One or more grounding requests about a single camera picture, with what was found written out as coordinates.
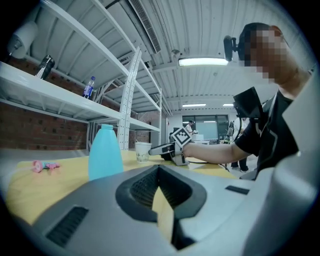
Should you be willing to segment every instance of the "yellow table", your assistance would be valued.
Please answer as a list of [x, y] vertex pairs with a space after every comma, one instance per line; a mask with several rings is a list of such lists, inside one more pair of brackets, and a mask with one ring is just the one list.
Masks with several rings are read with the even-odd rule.
[[[174, 165], [171, 161], [164, 161], [159, 155], [150, 156], [149, 162], [141, 164], [137, 162], [136, 152], [122, 151], [121, 154], [125, 171], [151, 165]], [[40, 173], [31, 171], [31, 161], [20, 162], [17, 169], [21, 169], [21, 171], [12, 176], [9, 184], [6, 197], [8, 209], [11, 213], [32, 224], [48, 207], [89, 180], [88, 159], [88, 156], [84, 156], [54, 160], [61, 164], [60, 168], [52, 171], [44, 170]], [[182, 168], [206, 175], [236, 179], [230, 172], [217, 164], [190, 163]], [[158, 213], [160, 222], [161, 220], [168, 222], [168, 215], [163, 214], [163, 211], [166, 212], [169, 208], [170, 206], [161, 191], [157, 191], [152, 209]]]

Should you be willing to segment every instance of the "light blue bottle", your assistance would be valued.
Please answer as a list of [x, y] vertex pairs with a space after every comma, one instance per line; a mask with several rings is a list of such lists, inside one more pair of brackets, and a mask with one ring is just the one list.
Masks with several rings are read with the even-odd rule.
[[89, 155], [89, 180], [111, 176], [124, 171], [121, 151], [113, 126], [102, 124], [92, 143]]

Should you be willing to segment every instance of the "white shelving unit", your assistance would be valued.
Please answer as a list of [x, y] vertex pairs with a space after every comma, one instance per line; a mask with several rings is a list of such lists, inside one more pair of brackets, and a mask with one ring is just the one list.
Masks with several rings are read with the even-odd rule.
[[[46, 56], [55, 60], [51, 70], [84, 87], [95, 76], [96, 95], [92, 100], [1, 63], [0, 102], [67, 120], [88, 124], [90, 149], [99, 124], [117, 126], [122, 150], [129, 145], [130, 130], [158, 132], [159, 127], [134, 118], [131, 112], [159, 111], [162, 91], [121, 27], [98, 0], [42, 0], [31, 15], [38, 35], [27, 60], [39, 64]], [[101, 105], [106, 99], [120, 112]]]

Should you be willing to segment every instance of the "bottle cap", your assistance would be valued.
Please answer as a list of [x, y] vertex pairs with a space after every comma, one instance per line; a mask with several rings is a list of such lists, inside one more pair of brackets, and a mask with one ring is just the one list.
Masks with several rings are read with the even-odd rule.
[[101, 124], [101, 129], [113, 130], [113, 125], [111, 124]]

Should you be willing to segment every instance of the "pink toy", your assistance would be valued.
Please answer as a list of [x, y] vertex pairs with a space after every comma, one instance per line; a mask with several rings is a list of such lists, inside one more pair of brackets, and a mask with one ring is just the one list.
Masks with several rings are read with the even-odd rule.
[[35, 173], [40, 173], [43, 169], [50, 169], [53, 170], [56, 167], [60, 167], [60, 164], [57, 162], [42, 162], [39, 160], [35, 160], [32, 162], [32, 165], [34, 166], [32, 170]]

